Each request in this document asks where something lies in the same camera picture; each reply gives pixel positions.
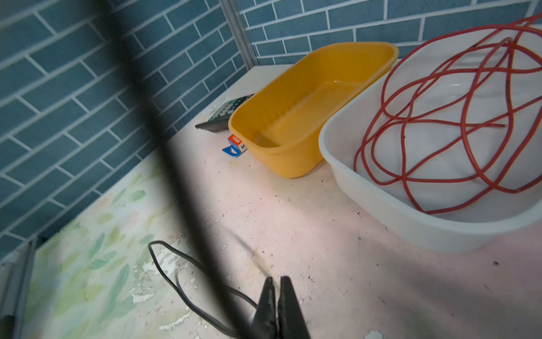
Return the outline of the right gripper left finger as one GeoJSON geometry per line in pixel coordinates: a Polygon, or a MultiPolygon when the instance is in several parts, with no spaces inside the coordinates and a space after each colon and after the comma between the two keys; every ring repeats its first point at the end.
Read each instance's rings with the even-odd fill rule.
{"type": "Polygon", "coordinates": [[[265,279],[261,296],[251,324],[256,338],[276,339],[276,297],[273,278],[265,279]]]}

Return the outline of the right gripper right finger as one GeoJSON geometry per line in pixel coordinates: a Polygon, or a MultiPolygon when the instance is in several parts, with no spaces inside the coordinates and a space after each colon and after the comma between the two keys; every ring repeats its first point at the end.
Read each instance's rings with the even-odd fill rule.
{"type": "Polygon", "coordinates": [[[279,323],[279,338],[310,338],[292,280],[288,276],[280,278],[277,318],[279,323]]]}

